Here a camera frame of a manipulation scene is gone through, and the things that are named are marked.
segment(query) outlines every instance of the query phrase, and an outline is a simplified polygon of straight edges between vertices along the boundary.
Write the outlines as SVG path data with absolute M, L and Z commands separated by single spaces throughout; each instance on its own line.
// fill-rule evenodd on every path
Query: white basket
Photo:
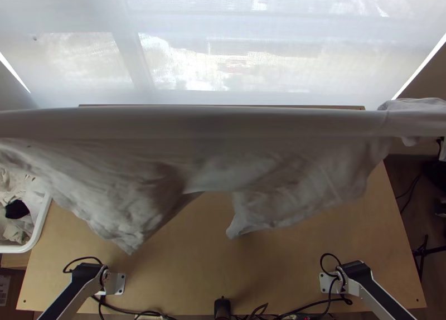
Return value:
M 43 224 L 45 223 L 45 218 L 46 214 L 48 213 L 48 208 L 50 207 L 51 199 L 51 196 L 48 194 L 48 192 L 46 192 L 42 200 L 42 206 L 40 207 L 37 215 L 30 240 L 24 245 L 18 245 L 11 241 L 0 241 L 0 253 L 25 253 L 36 245 L 38 238 L 40 238 L 40 233 L 42 233 Z

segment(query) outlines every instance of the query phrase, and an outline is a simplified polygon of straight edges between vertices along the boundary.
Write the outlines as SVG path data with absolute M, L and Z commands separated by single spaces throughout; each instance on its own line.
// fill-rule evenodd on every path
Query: crumpled fabric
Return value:
M 231 238 L 285 227 L 360 197 L 393 137 L 444 133 L 446 102 L 437 99 L 379 111 L 17 111 L 0 113 L 0 163 L 38 176 L 61 207 L 131 254 L 203 191 L 232 192 Z

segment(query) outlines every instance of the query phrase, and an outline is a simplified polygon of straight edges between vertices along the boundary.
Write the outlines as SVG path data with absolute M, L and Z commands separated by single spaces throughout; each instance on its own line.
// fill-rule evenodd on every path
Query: wooden tabletop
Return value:
M 156 309 L 171 315 L 212 314 L 216 298 L 232 300 L 235 314 L 266 302 L 267 313 L 284 313 L 327 295 L 319 290 L 319 258 L 363 260 L 375 279 L 406 308 L 425 307 L 404 226 L 383 164 L 369 178 L 363 198 L 292 227 L 254 232 L 229 240 L 230 195 L 206 193 L 190 203 L 135 254 L 95 235 L 71 212 L 52 203 L 34 247 L 18 309 L 45 310 L 68 285 L 62 268 L 72 259 L 97 256 L 113 272 L 127 274 L 125 292 L 109 296 L 115 306 Z M 327 268 L 334 269 L 327 260 Z M 318 312 L 325 305 L 312 308 Z M 96 313 L 87 300 L 81 312 Z M 368 309 L 333 303 L 330 312 Z

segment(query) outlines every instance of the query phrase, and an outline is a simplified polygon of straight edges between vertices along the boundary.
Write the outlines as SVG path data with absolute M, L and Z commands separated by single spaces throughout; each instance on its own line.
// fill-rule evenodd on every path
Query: light strip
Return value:
M 440 39 L 440 41 L 435 45 L 435 47 L 430 51 L 429 55 L 424 59 L 421 65 L 415 70 L 412 76 L 403 84 L 403 86 L 398 90 L 395 96 L 392 97 L 392 100 L 397 99 L 398 96 L 408 87 L 408 85 L 416 78 L 416 76 L 423 70 L 424 67 L 428 64 L 428 62 L 434 57 L 435 54 L 443 47 L 446 42 L 446 34 Z
M 14 68 L 9 64 L 8 60 L 6 60 L 6 58 L 3 56 L 2 53 L 0 53 L 0 62 L 10 71 L 10 73 L 12 75 L 14 75 L 14 77 L 17 79 L 17 81 L 20 82 L 21 85 L 23 85 L 23 87 L 29 92 L 30 90 L 28 89 L 28 87 L 23 83 L 22 79 L 17 75 L 16 71 L 14 70 Z

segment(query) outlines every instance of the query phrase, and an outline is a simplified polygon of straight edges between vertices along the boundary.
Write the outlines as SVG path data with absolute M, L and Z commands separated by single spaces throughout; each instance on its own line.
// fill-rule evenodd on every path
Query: sheer curtain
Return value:
M 0 52 L 41 108 L 365 105 L 446 32 L 444 0 L 0 0 Z

